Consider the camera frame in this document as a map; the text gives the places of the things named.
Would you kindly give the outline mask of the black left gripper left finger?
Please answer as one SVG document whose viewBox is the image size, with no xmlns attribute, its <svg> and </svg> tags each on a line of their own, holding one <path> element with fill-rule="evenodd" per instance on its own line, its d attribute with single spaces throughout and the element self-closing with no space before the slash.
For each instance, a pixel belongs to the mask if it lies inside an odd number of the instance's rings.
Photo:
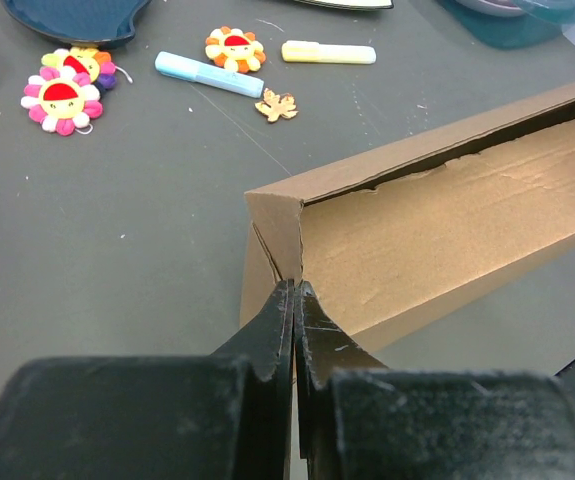
<svg viewBox="0 0 575 480">
<path fill-rule="evenodd" d="M 0 395 L 0 479 L 285 479 L 295 287 L 204 356 L 42 358 Z"/>
</svg>

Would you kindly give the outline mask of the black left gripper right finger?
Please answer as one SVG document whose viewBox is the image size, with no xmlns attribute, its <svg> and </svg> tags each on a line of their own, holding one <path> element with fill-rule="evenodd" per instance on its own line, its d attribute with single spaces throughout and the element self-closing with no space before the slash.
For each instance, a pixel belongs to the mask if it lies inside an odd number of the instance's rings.
<svg viewBox="0 0 575 480">
<path fill-rule="evenodd" d="M 294 298 L 300 454 L 312 479 L 575 479 L 575 405 L 525 371 L 387 367 Z"/>
</svg>

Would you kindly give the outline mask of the brown cardboard box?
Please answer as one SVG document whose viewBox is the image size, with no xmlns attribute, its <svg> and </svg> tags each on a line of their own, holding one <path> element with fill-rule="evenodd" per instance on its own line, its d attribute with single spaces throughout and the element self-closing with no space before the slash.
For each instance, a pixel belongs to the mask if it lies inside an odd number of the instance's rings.
<svg viewBox="0 0 575 480">
<path fill-rule="evenodd" d="M 376 350 L 575 247 L 575 82 L 269 184 L 240 319 L 281 281 Z"/>
</svg>

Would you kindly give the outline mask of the small brown leaf toy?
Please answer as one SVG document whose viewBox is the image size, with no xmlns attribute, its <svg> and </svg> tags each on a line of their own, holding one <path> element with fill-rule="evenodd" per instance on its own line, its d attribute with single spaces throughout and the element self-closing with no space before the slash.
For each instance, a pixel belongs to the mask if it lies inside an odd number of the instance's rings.
<svg viewBox="0 0 575 480">
<path fill-rule="evenodd" d="M 279 119 L 290 120 L 298 114 L 295 98 L 291 94 L 277 94 L 269 88 L 264 89 L 261 100 L 254 107 L 268 123 L 275 123 Z"/>
</svg>

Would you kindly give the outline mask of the blue chalk stick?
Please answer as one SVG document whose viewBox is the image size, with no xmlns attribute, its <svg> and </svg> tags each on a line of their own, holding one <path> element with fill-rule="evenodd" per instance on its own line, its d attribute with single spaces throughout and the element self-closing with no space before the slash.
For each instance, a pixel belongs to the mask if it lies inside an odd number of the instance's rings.
<svg viewBox="0 0 575 480">
<path fill-rule="evenodd" d="M 214 87 L 250 98 L 260 98 L 264 91 L 264 82 L 259 78 L 230 72 L 165 51 L 158 53 L 154 67 L 160 74 L 171 78 Z"/>
</svg>

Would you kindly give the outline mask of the orange flower plush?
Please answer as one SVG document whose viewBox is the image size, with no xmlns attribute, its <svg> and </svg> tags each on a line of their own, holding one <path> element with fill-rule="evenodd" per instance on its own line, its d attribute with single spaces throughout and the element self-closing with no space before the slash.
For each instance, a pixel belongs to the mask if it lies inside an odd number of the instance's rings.
<svg viewBox="0 0 575 480">
<path fill-rule="evenodd" d="M 266 61 L 264 46 L 253 32 L 222 26 L 205 40 L 205 54 L 217 67 L 229 72 L 258 72 Z"/>
</svg>

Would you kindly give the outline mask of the yellow chalk stick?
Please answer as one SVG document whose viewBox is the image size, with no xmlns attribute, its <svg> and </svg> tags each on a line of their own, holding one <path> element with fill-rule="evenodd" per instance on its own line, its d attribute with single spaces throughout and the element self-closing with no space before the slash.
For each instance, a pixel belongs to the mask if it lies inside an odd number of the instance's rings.
<svg viewBox="0 0 575 480">
<path fill-rule="evenodd" d="M 370 46 L 321 44 L 300 40 L 284 42 L 281 55 L 288 63 L 371 65 L 377 59 L 375 49 Z"/>
</svg>

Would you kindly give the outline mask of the rainbow flower plush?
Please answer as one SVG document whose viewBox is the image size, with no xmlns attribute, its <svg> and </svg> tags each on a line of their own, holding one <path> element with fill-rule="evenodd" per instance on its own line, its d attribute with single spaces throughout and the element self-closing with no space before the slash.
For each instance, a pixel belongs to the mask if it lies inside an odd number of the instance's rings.
<svg viewBox="0 0 575 480">
<path fill-rule="evenodd" d="M 76 73 L 87 73 L 102 94 L 118 85 L 118 73 L 122 74 L 129 84 L 133 83 L 132 77 L 114 63 L 109 52 L 94 47 L 58 48 L 44 54 L 41 65 L 57 69 L 71 67 Z"/>
</svg>

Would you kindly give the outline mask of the dark blue ceramic bowl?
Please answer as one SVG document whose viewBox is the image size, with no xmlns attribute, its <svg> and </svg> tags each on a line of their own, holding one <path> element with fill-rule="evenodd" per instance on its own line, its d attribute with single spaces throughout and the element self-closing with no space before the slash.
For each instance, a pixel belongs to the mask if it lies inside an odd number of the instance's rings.
<svg viewBox="0 0 575 480">
<path fill-rule="evenodd" d="M 149 0 L 7 0 L 17 22 L 59 44 L 113 49 L 136 35 L 136 21 Z"/>
</svg>

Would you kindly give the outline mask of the white square plate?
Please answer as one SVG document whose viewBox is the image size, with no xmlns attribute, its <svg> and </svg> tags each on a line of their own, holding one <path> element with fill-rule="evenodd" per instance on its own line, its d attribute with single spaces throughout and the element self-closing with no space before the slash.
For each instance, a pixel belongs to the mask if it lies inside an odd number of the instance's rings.
<svg viewBox="0 0 575 480">
<path fill-rule="evenodd" d="M 394 8 L 393 0 L 297 0 L 300 3 L 316 5 L 326 8 L 376 11 L 389 10 Z"/>
</svg>

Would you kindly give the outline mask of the pink dotted plate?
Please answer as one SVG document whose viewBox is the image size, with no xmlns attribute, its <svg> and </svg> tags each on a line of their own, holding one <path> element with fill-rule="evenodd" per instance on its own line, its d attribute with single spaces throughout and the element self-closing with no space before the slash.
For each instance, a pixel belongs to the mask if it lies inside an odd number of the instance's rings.
<svg viewBox="0 0 575 480">
<path fill-rule="evenodd" d="M 456 0 L 472 11 L 495 17 L 519 17 L 525 12 L 511 0 Z"/>
</svg>

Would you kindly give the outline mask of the teal plastic bin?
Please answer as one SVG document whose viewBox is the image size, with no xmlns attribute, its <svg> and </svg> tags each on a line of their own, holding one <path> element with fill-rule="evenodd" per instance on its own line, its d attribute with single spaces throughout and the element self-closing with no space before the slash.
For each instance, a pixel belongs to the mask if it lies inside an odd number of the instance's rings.
<svg viewBox="0 0 575 480">
<path fill-rule="evenodd" d="M 456 1 L 438 4 L 483 44 L 516 50 L 548 42 L 575 25 L 575 1 L 513 1 L 525 14 L 505 18 L 484 15 Z"/>
</svg>

